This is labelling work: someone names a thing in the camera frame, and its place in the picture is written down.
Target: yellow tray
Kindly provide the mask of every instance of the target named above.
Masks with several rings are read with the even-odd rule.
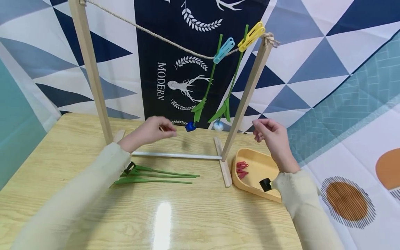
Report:
[[[236,173],[236,163],[243,161],[249,164],[244,169],[248,174],[243,179],[239,179]],[[278,190],[272,189],[264,192],[260,185],[261,180],[269,178],[273,181],[278,174],[278,167],[271,156],[249,148],[239,149],[232,162],[232,180],[235,186],[252,194],[281,203],[282,199]]]

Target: green stem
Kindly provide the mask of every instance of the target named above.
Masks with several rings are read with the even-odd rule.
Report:
[[[148,180],[148,179],[142,179],[142,178],[121,178],[114,182],[114,184],[126,184],[126,183],[144,183],[144,182],[165,182],[165,183],[182,183],[182,184],[193,184],[192,182],[181,182],[181,181],[176,181],[176,180]]]
[[[246,27],[244,28],[244,38],[243,38],[243,41],[246,40],[248,29],[249,29],[249,25],[247,24]],[[239,66],[240,66],[240,62],[242,61],[242,57],[243,57],[243,52],[241,52],[241,53],[240,53],[240,56],[239,56],[238,65],[236,66],[236,71],[235,71],[235,74],[233,75],[232,83],[231,83],[231,85],[230,85],[230,89],[229,89],[229,93],[228,93],[228,97],[227,97],[228,99],[229,99],[229,97],[230,97],[230,94],[232,93],[233,84],[235,83],[236,76],[237,76],[237,74],[238,74],[238,70],[239,70]]]
[[[144,166],[140,166],[140,165],[136,165],[136,170],[143,170],[143,171],[149,171],[149,172],[157,172],[157,173],[161,173],[161,174],[172,174],[172,175],[179,175],[179,176],[194,176],[194,177],[200,177],[200,175],[197,174],[180,174],[180,173],[173,173],[173,172],[167,172],[167,171],[162,171],[162,170],[156,170],[156,169],[152,169],[152,168],[148,168],[148,167],[144,167]]]
[[[130,172],[129,176],[150,176],[150,177],[157,177],[157,178],[196,178],[196,176],[180,176],[180,175],[165,175],[165,174],[145,174],[139,172]]]
[[[220,40],[219,40],[219,42],[218,42],[217,54],[218,54],[218,52],[220,51],[221,43],[222,43],[222,34],[220,34]],[[215,64],[215,63],[212,65],[210,80],[208,81],[208,86],[207,86],[206,94],[204,95],[204,98],[205,98],[205,99],[207,99],[208,92],[210,91],[211,82],[212,82],[212,78],[214,77],[214,71],[215,71],[215,66],[216,66],[216,65],[217,65],[217,64]]]

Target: table surface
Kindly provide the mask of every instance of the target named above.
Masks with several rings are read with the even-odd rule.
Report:
[[[142,122],[110,119],[112,131],[129,133]],[[143,146],[140,151],[216,155],[214,136],[197,129]],[[26,221],[64,185],[92,163],[105,146],[98,117],[65,114],[0,191],[0,249],[9,249]],[[238,134],[239,148],[263,153],[252,135]],[[67,249],[301,249],[282,204],[231,186],[224,187],[215,160],[133,157],[143,166],[199,174],[193,184],[138,183],[107,190],[87,211]]]

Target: person's left hand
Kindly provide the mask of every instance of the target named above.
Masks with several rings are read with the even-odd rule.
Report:
[[[132,153],[145,144],[175,136],[177,136],[176,128],[170,120],[162,116],[152,116],[136,130],[122,138],[118,144],[126,152]]]

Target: sleeve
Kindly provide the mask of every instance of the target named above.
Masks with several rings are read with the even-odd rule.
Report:
[[[280,192],[304,250],[344,249],[322,209],[319,190],[308,172],[280,173],[272,182],[272,187]]]
[[[22,229],[12,250],[64,249],[75,222],[130,163],[130,154],[112,143],[82,173],[57,192]]]

